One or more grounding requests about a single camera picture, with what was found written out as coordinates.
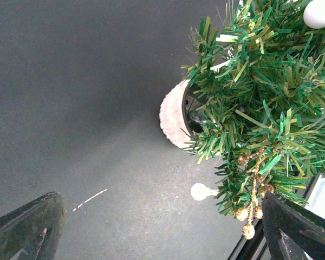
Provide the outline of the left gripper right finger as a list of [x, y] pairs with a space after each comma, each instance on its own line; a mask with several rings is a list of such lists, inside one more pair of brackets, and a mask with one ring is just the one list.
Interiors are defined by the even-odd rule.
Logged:
[[271, 259], [325, 259], [325, 219], [270, 191], [262, 211]]

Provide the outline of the gold glitter twig ornament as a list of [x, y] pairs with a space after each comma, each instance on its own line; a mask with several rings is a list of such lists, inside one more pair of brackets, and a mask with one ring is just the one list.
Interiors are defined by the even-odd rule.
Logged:
[[246, 221], [242, 227], [242, 235], [245, 239], [253, 239], [255, 235], [254, 219], [263, 218], [262, 205], [259, 204], [258, 196], [263, 197], [266, 191], [274, 192], [274, 188], [270, 184], [263, 184], [264, 177], [259, 176], [261, 166], [265, 166], [264, 150], [261, 148], [258, 152], [249, 155], [248, 157], [240, 157], [241, 163], [248, 163], [250, 159], [256, 157], [255, 165], [252, 169], [247, 170], [247, 173], [252, 173], [252, 186], [250, 191], [250, 202], [245, 207], [240, 207], [235, 212], [235, 217], [239, 221]]

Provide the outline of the small green christmas tree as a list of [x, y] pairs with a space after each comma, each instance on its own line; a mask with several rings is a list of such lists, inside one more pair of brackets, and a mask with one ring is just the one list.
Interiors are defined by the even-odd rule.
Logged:
[[218, 157], [218, 211], [250, 202], [259, 176], [298, 204], [297, 190], [325, 176], [325, 1], [240, 1], [227, 6], [223, 31], [203, 18], [191, 30], [197, 61], [164, 98], [160, 127], [199, 160]]

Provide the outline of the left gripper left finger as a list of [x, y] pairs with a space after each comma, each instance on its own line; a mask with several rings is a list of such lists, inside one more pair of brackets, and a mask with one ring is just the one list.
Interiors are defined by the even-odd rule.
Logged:
[[0, 217], [0, 259], [54, 259], [64, 225], [63, 200], [48, 192]]

